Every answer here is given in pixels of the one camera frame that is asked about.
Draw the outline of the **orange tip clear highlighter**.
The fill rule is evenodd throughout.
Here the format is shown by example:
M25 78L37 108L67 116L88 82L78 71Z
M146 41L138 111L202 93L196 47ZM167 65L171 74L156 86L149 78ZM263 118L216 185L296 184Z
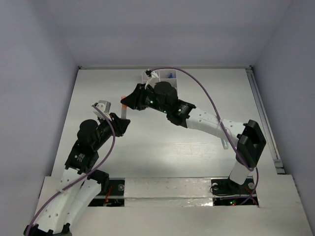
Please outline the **orange tip clear highlighter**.
M126 113L127 113L127 106L123 104L122 109L121 109L121 118L122 119L126 119Z

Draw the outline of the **green highlighter pen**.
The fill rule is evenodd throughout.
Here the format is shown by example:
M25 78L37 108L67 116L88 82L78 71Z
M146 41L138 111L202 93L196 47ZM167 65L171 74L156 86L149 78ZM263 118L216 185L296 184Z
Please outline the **green highlighter pen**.
M222 143L222 146L223 146L224 150L229 149L229 142L227 140L221 139L221 143Z

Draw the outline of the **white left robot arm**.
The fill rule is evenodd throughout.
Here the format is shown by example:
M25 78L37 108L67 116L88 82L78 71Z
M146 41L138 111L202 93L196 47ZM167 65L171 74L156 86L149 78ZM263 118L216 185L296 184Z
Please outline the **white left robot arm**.
M102 115L97 120L81 122L77 140L65 162L57 192L36 213L26 226L26 236L70 236L74 225L98 194L109 194L109 174L93 169L99 158L98 150L109 138L124 135L130 120L126 110Z

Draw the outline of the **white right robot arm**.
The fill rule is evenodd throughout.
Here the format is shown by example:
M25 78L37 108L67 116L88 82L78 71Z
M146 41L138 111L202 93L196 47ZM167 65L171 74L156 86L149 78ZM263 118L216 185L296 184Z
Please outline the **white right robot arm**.
M249 173L256 168L266 146L266 139L254 120L246 123L222 119L178 98L177 90L169 82L154 87L137 84L135 90L121 103L133 110L151 108L166 114L174 125L199 130L221 139L224 149L234 148L236 162L226 181L227 189L237 193L245 186Z

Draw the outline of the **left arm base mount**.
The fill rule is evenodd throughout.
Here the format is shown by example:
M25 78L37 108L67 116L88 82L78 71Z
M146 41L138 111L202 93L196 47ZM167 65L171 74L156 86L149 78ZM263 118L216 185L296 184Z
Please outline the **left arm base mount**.
M90 207L124 207L125 179L110 178L109 174L95 170L92 179L101 184L101 191L90 202Z

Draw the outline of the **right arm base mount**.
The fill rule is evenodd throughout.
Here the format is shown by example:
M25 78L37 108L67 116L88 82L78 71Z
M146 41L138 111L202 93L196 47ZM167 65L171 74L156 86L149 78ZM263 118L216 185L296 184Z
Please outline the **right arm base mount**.
M214 206L258 206L258 198L253 177L247 177L242 185L227 177L211 179L209 189Z

